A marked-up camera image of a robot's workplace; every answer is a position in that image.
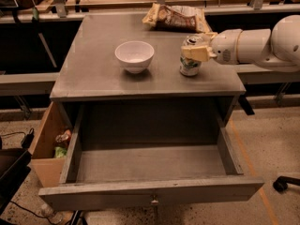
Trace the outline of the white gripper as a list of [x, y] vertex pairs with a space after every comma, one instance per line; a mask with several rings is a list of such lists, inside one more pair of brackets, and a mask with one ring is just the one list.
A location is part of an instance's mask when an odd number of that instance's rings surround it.
[[208, 32], [200, 33], [204, 41], [211, 42], [211, 47], [203, 46], [182, 46], [181, 52], [187, 58], [200, 62], [207, 62], [211, 58], [222, 65], [236, 65], [237, 43], [242, 33], [241, 29], [225, 30], [221, 33]]

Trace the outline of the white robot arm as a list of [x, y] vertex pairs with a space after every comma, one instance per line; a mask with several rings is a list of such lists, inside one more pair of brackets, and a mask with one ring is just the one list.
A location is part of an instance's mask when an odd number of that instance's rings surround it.
[[231, 29], [186, 37], [181, 46], [181, 72], [198, 73], [202, 62], [221, 65], [254, 64], [279, 72], [300, 70], [300, 16], [290, 15], [273, 29]]

